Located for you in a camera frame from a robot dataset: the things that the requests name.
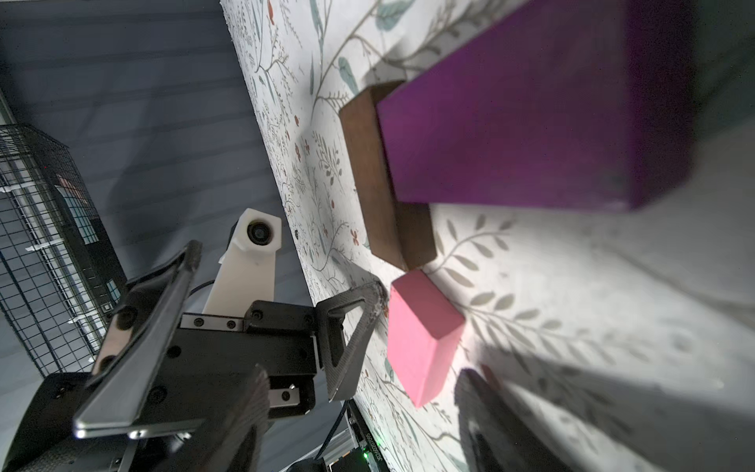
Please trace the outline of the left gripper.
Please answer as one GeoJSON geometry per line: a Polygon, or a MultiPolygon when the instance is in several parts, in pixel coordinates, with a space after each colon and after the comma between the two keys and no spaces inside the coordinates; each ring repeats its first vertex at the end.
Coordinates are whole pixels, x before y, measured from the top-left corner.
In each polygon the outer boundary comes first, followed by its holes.
{"type": "Polygon", "coordinates": [[[257,367],[269,377],[269,418],[303,416],[316,406],[318,351],[328,400],[354,397],[389,300],[379,280],[315,308],[256,301],[243,318],[186,313],[180,322],[202,247],[191,240],[167,263],[127,282],[117,313],[134,314],[132,333],[88,381],[90,396],[72,420],[77,439],[127,434],[138,420],[200,422],[257,367]],[[344,321],[357,309],[362,313],[346,339],[344,321]]]}

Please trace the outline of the floral table mat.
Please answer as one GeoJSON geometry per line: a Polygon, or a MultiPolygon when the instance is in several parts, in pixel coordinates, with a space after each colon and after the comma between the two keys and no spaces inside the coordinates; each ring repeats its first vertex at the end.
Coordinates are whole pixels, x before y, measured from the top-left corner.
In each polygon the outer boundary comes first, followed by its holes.
{"type": "MultiPolygon", "coordinates": [[[[313,301],[400,273],[376,258],[337,116],[520,1],[226,1],[222,10],[313,301]]],[[[579,471],[754,467],[754,5],[699,1],[690,178],[628,214],[432,207],[429,279],[466,317],[417,408],[367,351],[358,403],[395,471],[464,471],[453,390],[478,371],[579,471]]]]}

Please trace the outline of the pink block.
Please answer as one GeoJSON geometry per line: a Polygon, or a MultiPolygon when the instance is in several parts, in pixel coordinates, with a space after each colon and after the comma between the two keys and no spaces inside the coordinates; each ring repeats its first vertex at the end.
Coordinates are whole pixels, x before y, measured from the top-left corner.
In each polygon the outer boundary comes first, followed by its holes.
{"type": "Polygon", "coordinates": [[[387,360],[413,405],[444,389],[466,320],[424,271],[391,283],[387,360]]]}

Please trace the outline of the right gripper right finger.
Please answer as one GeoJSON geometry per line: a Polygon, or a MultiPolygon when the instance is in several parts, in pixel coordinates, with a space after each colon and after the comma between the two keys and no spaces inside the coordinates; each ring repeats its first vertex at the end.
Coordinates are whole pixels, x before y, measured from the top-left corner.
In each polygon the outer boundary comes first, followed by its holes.
{"type": "Polygon", "coordinates": [[[471,471],[567,471],[486,380],[472,369],[457,378],[459,440],[471,471]]]}

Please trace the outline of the brown block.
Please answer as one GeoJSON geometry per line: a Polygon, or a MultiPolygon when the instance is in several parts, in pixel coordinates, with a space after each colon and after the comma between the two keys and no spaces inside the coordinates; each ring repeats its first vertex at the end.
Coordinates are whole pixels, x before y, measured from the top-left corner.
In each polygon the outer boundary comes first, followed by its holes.
{"type": "Polygon", "coordinates": [[[402,84],[369,86],[338,116],[371,252],[401,271],[413,271],[436,259],[431,211],[426,204],[397,200],[378,114],[378,104],[402,84]]]}

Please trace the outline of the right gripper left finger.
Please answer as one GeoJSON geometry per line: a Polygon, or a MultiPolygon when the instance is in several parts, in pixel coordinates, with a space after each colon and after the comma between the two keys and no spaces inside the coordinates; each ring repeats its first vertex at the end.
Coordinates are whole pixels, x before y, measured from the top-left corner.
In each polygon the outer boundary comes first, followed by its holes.
{"type": "Polygon", "coordinates": [[[255,471],[269,424],[269,376],[260,366],[176,454],[178,471],[255,471]]]}

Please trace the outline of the purple block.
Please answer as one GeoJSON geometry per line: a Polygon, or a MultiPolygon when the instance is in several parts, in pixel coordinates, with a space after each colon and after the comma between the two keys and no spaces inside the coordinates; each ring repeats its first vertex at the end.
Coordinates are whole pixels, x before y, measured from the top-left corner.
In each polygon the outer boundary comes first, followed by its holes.
{"type": "Polygon", "coordinates": [[[405,203],[622,212],[682,183],[688,1],[531,1],[377,107],[405,203]]]}

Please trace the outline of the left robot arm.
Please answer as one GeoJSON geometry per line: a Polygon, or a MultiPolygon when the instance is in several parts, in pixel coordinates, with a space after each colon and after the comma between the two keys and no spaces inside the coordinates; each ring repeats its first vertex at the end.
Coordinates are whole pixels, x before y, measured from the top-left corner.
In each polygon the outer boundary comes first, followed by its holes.
{"type": "Polygon", "coordinates": [[[238,317],[191,314],[201,261],[188,243],[128,282],[96,367],[48,376],[29,404],[7,471],[254,471],[274,421],[356,393],[387,308],[379,281],[314,307],[256,301],[238,317]]]}

